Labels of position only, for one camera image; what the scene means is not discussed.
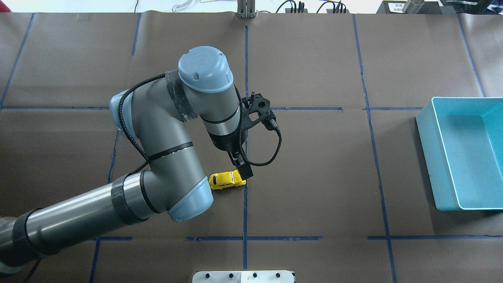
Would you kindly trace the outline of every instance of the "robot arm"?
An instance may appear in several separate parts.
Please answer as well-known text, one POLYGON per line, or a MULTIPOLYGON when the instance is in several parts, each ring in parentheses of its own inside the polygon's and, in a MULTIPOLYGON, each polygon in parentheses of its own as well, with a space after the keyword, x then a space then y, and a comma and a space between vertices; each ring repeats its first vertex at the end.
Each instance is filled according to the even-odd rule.
POLYGON ((18 218, 0 218, 0 278, 21 271, 34 259, 155 214, 168 211, 181 222, 206 211, 213 196, 186 121, 203 119, 213 144, 228 152, 243 179, 253 175, 254 164, 242 150, 245 130, 262 122, 278 133, 281 144, 269 101, 260 94, 240 101, 225 55, 209 46, 184 54, 178 70, 114 96, 110 111, 133 144, 141 141, 139 150, 150 170, 132 172, 18 218), (254 112, 259 118, 251 121, 248 115, 254 112))

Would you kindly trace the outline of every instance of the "yellow toy car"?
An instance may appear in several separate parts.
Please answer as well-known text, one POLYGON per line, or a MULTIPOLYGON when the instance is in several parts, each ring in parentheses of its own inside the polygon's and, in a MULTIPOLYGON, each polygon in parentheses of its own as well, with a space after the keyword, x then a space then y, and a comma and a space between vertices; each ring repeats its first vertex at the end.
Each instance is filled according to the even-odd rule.
POLYGON ((246 185, 246 180, 241 180, 241 175, 237 170, 212 174, 208 182, 212 190, 246 185))

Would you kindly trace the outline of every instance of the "red object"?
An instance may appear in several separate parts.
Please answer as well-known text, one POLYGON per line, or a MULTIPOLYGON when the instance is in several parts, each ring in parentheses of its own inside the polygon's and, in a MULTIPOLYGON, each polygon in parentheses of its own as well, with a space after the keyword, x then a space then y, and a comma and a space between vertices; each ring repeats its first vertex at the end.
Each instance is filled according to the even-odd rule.
POLYGON ((4 2, 0 1, 0 12, 12 12, 9 7, 7 7, 4 2))

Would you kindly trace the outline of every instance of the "blue bin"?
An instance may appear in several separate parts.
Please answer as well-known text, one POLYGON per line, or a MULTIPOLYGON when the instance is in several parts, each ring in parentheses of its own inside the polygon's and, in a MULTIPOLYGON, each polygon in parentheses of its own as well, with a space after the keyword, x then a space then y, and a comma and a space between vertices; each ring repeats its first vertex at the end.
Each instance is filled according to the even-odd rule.
POLYGON ((437 209, 503 209, 503 98, 434 97, 416 121, 437 209))

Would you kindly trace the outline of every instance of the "light blue cap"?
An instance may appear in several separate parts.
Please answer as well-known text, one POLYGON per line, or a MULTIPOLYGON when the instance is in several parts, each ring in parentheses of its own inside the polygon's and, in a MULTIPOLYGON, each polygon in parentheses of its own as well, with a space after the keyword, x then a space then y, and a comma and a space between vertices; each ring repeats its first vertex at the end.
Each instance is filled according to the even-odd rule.
MULTIPOLYGON (((112 114, 112 119, 114 120, 114 124, 119 128, 119 132, 126 137, 124 134, 124 131, 122 130, 121 123, 119 122, 119 101, 121 100, 122 95, 126 92, 127 90, 116 94, 110 99, 110 114, 112 114)), ((126 99, 124 100, 124 103, 122 104, 122 117, 124 118, 124 124, 126 124, 126 128, 131 134, 131 136, 136 139, 138 138, 136 134, 134 133, 133 129, 133 119, 131 117, 131 100, 133 99, 133 93, 129 94, 126 99)))
POLYGON ((194 186, 177 204, 175 204, 168 214, 176 222, 182 222, 194 218, 205 212, 213 203, 208 177, 205 177, 194 186))
POLYGON ((234 84, 227 58, 211 46, 198 46, 182 55, 178 75, 189 88, 204 93, 222 92, 234 84))

